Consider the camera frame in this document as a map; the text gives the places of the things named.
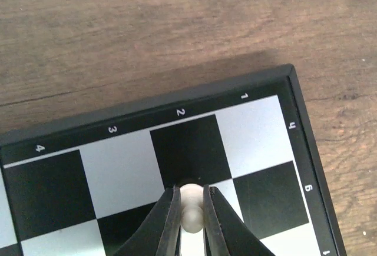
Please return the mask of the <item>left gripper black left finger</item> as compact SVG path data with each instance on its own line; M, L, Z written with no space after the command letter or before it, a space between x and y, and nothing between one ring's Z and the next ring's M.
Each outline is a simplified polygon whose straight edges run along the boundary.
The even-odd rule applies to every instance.
M167 188L136 232L115 255L169 256L180 254L180 188Z

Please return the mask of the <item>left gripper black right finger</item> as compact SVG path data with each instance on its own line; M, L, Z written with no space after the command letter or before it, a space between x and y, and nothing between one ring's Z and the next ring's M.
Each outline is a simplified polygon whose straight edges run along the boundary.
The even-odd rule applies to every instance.
M203 188L205 255L273 255L243 223L217 187Z

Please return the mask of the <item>white chess pawn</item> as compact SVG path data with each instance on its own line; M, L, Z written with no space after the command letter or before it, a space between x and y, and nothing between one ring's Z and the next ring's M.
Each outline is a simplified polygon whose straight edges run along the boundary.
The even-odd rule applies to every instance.
M203 187L186 184L180 188L181 226L191 234L198 233L204 227Z

